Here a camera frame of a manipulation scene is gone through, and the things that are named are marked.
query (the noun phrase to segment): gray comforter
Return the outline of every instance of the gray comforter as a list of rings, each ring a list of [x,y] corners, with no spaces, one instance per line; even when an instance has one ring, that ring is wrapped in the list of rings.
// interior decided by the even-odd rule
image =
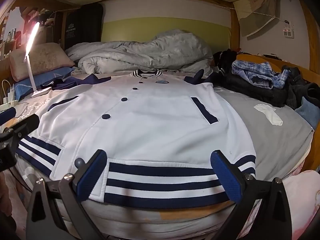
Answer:
[[[165,70],[204,74],[212,72],[210,47],[192,33],[180,30],[156,36],[149,42],[111,41],[80,43],[66,54],[83,73],[114,73],[136,69]]]

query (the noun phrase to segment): navy pocket trim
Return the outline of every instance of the navy pocket trim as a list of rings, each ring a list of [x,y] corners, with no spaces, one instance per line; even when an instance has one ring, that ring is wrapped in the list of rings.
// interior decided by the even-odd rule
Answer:
[[[198,109],[200,110],[204,118],[207,119],[209,124],[213,124],[218,121],[218,119],[214,115],[210,114],[208,110],[205,109],[204,105],[200,103],[198,98],[191,98],[191,99],[196,104],[196,106],[198,107]]]
[[[71,101],[71,100],[73,100],[73,99],[75,99],[75,98],[77,98],[77,97],[78,97],[78,96],[75,96],[75,97],[69,98],[69,99],[64,99],[64,100],[61,100],[61,101],[58,102],[58,103],[52,104],[52,105],[48,108],[48,112],[49,112],[52,108],[54,108],[55,106],[62,105],[62,104],[66,103],[66,102],[69,102],[69,101]]]

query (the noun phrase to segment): beige pillow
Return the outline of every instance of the beige pillow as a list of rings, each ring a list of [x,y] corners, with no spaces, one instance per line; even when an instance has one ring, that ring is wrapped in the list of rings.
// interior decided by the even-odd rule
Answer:
[[[25,49],[16,49],[9,54],[11,75],[15,81],[29,77],[27,62],[23,62],[25,54]],[[74,65],[74,62],[64,53],[60,45],[53,42],[33,46],[29,58],[33,75]]]

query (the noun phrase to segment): gray bedsheet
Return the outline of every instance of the gray bedsheet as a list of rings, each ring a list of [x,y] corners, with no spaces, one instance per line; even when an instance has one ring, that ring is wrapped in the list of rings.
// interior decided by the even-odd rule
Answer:
[[[251,135],[257,154],[256,178],[272,180],[283,178],[303,157],[312,140],[312,127],[294,110],[285,106],[275,108],[282,126],[272,125],[266,116],[254,108],[262,101],[225,88],[215,88],[238,112]]]

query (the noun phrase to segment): white lamp base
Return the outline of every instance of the white lamp base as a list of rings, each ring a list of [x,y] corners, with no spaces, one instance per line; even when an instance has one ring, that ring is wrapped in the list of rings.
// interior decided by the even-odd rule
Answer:
[[[52,90],[51,87],[48,87],[48,88],[45,88],[45,89],[42,89],[42,90],[36,90],[31,95],[31,98],[35,98],[35,97],[39,97],[39,96],[45,95],[45,94],[49,93],[50,90]]]

